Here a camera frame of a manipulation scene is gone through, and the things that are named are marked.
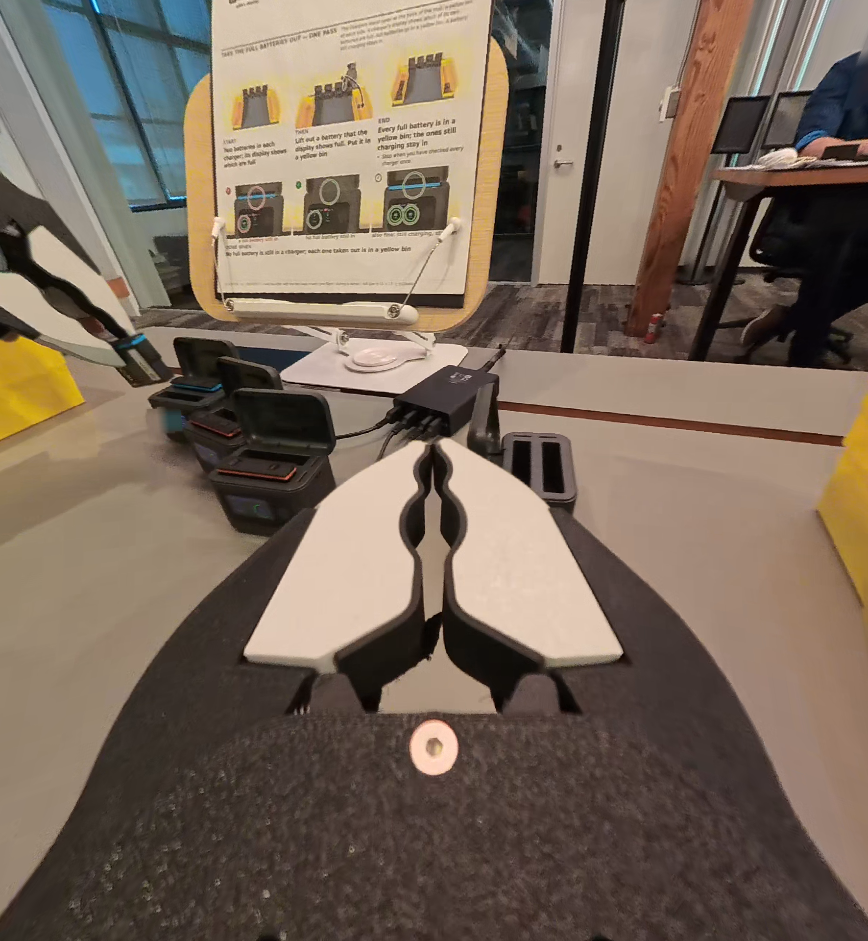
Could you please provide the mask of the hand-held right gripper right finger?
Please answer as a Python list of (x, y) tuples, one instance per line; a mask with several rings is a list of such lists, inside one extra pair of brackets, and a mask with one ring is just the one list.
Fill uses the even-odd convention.
[(539, 669), (610, 664), (624, 650), (553, 512), (456, 441), (438, 441), (445, 627), (469, 629)]

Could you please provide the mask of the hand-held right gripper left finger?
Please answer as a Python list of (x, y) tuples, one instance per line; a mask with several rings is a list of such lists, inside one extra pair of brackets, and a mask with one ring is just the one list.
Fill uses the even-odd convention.
[(326, 497), (243, 655), (254, 664), (348, 677), (399, 677), (436, 645), (417, 547), (431, 479), (411, 442)]

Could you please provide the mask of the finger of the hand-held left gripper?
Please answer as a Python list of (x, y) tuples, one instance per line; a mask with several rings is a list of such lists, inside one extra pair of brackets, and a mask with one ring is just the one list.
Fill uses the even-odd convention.
[(105, 367), (124, 367), (108, 343), (53, 308), (25, 276), (0, 276), (0, 327), (65, 356)]
[(131, 335), (131, 320), (108, 281), (64, 226), (56, 231), (41, 227), (28, 238), (36, 267), (24, 275), (39, 288), (50, 305), (80, 323), (88, 334), (102, 341)]

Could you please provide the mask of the black battery charger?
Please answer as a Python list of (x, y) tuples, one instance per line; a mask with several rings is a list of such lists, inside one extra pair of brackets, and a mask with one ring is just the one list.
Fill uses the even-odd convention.
[(216, 363), (221, 394), (210, 398), (186, 418), (188, 443), (204, 474), (214, 470), (245, 445), (234, 394), (241, 389), (281, 390), (278, 372), (272, 367), (239, 359), (219, 357)]
[(336, 439), (326, 399), (320, 394), (241, 389), (234, 405), (249, 454), (299, 464), (279, 484), (210, 472), (207, 479), (229, 524), (247, 535), (271, 536), (304, 510), (315, 509), (336, 487), (330, 456)]
[(466, 444), (532, 489), (552, 508), (573, 515), (578, 497), (570, 440), (557, 433), (503, 434), (499, 379), (493, 375), (475, 395)]
[(219, 406), (225, 399), (218, 361), (237, 359), (240, 355), (229, 341), (188, 337), (174, 339), (173, 352), (180, 373), (148, 401), (158, 412), (166, 438), (174, 443), (186, 443), (186, 424), (193, 413)]

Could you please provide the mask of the blue-edged black battery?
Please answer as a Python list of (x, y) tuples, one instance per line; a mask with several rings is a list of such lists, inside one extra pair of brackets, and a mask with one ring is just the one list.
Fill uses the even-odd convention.
[(109, 341), (110, 347), (122, 359), (119, 372), (133, 388), (169, 384), (173, 371), (142, 333)]

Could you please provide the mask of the red-edged black battery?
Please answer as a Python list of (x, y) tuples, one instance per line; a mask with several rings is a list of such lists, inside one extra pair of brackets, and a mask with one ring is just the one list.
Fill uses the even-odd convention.
[(223, 460), (216, 471), (229, 477), (284, 484), (298, 473), (299, 464), (294, 460), (238, 454)]

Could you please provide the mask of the black usb hub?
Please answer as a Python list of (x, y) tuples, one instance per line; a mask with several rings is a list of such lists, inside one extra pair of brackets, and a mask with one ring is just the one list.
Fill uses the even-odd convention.
[(499, 377), (484, 369), (448, 366), (435, 371), (393, 399), (393, 430), (407, 441), (451, 437), (473, 416), (475, 399), (483, 388), (497, 387)]

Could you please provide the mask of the large glass window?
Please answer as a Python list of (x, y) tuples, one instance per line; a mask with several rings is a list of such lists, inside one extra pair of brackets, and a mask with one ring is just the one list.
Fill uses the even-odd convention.
[(209, 72), (207, 1), (44, 1), (134, 212), (186, 203), (183, 120)]

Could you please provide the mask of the white stand base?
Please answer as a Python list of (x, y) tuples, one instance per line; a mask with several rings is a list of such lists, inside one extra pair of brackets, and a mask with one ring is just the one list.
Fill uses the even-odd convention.
[(331, 340), (282, 370), (284, 384), (349, 391), (403, 394), (445, 367), (458, 367), (468, 348), (441, 344), (433, 335), (414, 339), (349, 337)]

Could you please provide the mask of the wooden sign board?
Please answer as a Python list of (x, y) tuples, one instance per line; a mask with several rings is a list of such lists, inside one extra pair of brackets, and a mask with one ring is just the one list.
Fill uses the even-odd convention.
[[(470, 236), (464, 300), (459, 309), (420, 308), (418, 321), (410, 325), (411, 329), (434, 334), (453, 329), (470, 319), (487, 294), (508, 91), (508, 71), (502, 50), (497, 41), (490, 39), (473, 214), (470, 221), (462, 224), (462, 232)], [(216, 209), (211, 101), (211, 76), (206, 74), (193, 88), (183, 123), (193, 295), (201, 309), (217, 321), (232, 325), (276, 325), (278, 321), (275, 315), (253, 314), (243, 319), (235, 316), (216, 294), (215, 254), (210, 233)]]

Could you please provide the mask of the black metal stand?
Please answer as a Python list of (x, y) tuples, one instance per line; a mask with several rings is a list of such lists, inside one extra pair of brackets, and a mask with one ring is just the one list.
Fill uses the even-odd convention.
[(581, 298), (585, 285), (591, 234), (600, 188), (603, 153), (626, 6), (626, 1), (605, 1), (603, 7), (601, 41), (595, 72), (589, 131), (581, 178), (581, 193), (562, 322), (560, 352), (563, 354), (574, 353), (576, 347)]

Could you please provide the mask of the wooden pillar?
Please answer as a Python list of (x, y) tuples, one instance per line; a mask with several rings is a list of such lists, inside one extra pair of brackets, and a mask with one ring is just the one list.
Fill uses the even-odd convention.
[(653, 201), (625, 334), (646, 335), (670, 306), (726, 94), (755, 3), (701, 1)]

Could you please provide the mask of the wooden desk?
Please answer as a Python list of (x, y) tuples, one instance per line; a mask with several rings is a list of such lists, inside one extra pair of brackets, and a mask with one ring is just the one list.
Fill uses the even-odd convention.
[(717, 331), (736, 325), (723, 322), (723, 313), (764, 200), (799, 193), (827, 200), (828, 213), (819, 215), (823, 251), (833, 253), (837, 263), (847, 256), (853, 232), (868, 228), (868, 162), (851, 162), (843, 167), (832, 161), (820, 168), (787, 171), (729, 168), (714, 171), (711, 177), (719, 182), (719, 190), (739, 205), (739, 210), (714, 267), (710, 294), (688, 354), (691, 361), (706, 360)]

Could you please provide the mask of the black computer monitor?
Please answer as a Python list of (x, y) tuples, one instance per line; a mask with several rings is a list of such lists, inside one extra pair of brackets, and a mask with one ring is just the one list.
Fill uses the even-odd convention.
[(796, 131), (812, 90), (783, 91), (776, 96), (768, 128), (760, 143), (762, 153), (793, 147)]
[(770, 99), (769, 95), (729, 98), (710, 153), (737, 156), (750, 152)]

